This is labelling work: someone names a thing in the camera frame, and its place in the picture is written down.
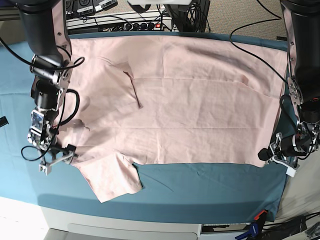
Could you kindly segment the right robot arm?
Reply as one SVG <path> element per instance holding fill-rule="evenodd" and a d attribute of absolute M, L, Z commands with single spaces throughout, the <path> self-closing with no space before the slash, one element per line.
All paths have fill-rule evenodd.
<path fill-rule="evenodd" d="M 70 90 L 69 84 L 73 68 L 85 59 L 72 61 L 64 0 L 18 0 L 16 4 L 27 43 L 34 53 L 28 65 L 35 76 L 31 87 L 35 108 L 27 140 L 39 152 L 39 171 L 49 174 L 55 164 L 70 164 L 76 157 L 76 147 L 62 147 L 58 134 L 59 127 L 72 119 L 63 119 L 67 93 L 75 94 L 75 109 L 79 108 L 79 94 Z"/>

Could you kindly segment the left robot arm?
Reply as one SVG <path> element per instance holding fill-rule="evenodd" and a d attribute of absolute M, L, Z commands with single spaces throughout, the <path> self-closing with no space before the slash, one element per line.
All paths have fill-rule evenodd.
<path fill-rule="evenodd" d="M 294 134 L 277 133 L 258 158 L 295 171 L 298 160 L 305 160 L 320 146 L 320 2 L 282 0 L 280 5 L 288 41 L 289 94 L 279 102 L 291 100 L 297 120 L 289 120 Z"/>

